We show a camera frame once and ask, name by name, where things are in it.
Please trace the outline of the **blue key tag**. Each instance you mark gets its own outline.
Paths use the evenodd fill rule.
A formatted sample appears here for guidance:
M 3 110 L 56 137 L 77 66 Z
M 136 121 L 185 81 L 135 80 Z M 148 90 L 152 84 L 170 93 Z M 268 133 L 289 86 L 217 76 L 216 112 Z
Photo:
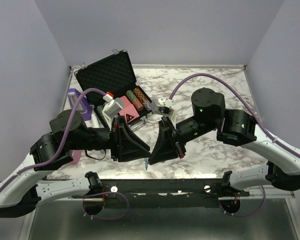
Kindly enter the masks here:
M 145 159 L 144 159 L 144 167 L 145 167 L 145 170 L 146 170 L 146 171 L 148 170 L 148 166 L 149 166 L 149 159 L 148 159 L 148 158 L 145 158 Z

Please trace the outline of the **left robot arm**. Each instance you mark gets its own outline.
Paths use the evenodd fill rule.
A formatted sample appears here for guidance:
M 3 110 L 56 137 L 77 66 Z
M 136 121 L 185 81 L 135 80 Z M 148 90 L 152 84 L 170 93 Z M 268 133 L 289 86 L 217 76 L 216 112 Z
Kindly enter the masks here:
M 50 122 L 24 161 L 0 182 L 0 218 L 25 216 L 43 203 L 66 197 L 104 197 L 96 172 L 53 183 L 40 183 L 47 175 L 73 161 L 72 152 L 110 150 L 111 158 L 129 162 L 150 157 L 150 147 L 129 128 L 124 117 L 114 119 L 112 128 L 87 127 L 76 110 L 64 110 Z

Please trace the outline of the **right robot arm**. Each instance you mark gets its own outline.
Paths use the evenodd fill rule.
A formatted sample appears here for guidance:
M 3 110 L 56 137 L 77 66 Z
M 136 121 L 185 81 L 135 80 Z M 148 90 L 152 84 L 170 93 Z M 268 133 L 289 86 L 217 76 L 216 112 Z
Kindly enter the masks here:
M 267 159 L 267 163 L 247 170 L 227 171 L 217 187 L 226 196 L 249 187 L 272 185 L 285 190 L 300 189 L 300 149 L 293 153 L 270 139 L 256 119 L 243 110 L 227 109 L 223 94 L 200 88 L 191 95 L 193 116 L 176 122 L 176 111 L 169 98 L 153 99 L 151 109 L 161 115 L 150 165 L 183 158 L 186 144 L 216 131 L 216 139 L 226 145 L 248 149 Z

